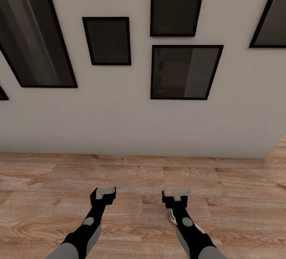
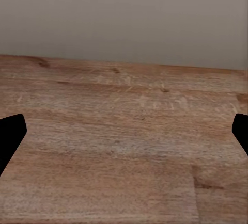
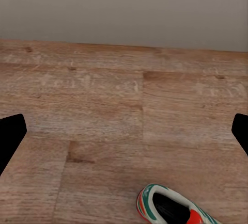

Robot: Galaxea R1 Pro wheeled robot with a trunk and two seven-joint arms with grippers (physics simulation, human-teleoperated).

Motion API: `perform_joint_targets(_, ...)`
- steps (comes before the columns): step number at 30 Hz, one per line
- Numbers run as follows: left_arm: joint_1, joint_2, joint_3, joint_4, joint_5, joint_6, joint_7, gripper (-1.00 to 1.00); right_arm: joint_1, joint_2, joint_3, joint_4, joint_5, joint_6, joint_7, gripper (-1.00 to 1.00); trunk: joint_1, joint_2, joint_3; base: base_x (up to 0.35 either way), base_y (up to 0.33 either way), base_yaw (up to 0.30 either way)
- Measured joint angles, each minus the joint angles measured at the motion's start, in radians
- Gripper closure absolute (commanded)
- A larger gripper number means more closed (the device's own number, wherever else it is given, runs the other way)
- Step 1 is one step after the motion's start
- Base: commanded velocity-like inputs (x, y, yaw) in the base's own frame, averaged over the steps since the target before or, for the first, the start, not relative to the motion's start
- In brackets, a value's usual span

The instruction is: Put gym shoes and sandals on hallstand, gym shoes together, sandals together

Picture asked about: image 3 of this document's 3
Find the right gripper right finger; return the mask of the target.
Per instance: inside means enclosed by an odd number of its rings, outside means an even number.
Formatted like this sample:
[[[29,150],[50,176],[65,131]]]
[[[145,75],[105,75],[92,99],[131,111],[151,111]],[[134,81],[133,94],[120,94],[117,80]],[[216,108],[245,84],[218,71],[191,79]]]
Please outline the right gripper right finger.
[[[236,114],[231,131],[248,155],[248,116]]]

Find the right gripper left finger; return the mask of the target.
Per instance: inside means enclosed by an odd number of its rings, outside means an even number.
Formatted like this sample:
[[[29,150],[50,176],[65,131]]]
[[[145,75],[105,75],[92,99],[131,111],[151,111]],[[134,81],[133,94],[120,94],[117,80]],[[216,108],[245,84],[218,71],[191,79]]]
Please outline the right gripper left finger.
[[[0,119],[0,175],[27,133],[23,114]]]

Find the gym shoe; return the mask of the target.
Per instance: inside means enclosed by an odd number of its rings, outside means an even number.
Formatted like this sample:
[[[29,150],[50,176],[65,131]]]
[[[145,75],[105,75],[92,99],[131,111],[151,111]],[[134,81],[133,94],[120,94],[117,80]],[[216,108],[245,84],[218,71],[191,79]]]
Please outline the gym shoe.
[[[151,224],[222,224],[181,194],[158,184],[139,192],[136,208]]]

